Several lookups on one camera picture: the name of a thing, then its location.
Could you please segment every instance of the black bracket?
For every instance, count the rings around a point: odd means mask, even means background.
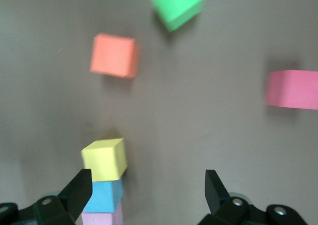
[[[206,170],[205,198],[211,214],[199,225],[307,225],[292,208],[270,205],[266,212],[239,197],[231,197],[215,170]]]
[[[92,195],[91,170],[82,169],[58,194],[18,210],[15,203],[0,204],[0,225],[74,225]]]

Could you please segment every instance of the orange cube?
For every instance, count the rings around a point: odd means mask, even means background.
[[[133,38],[100,33],[94,38],[90,71],[117,77],[136,76],[140,46]]]

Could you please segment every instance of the blue block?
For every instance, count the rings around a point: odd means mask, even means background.
[[[84,208],[85,213],[114,213],[124,195],[122,178],[93,182],[93,194]]]

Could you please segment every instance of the gray tabletop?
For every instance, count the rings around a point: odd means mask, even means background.
[[[195,225],[206,169],[317,223],[318,112],[264,104],[267,74],[318,70],[317,0],[206,0],[168,34],[149,0],[0,0],[0,201],[62,189],[124,137],[126,225]],[[133,80],[89,72],[100,32],[142,46]]]

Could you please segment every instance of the green cube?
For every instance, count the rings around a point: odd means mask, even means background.
[[[203,10],[204,0],[151,0],[168,31],[173,31]]]

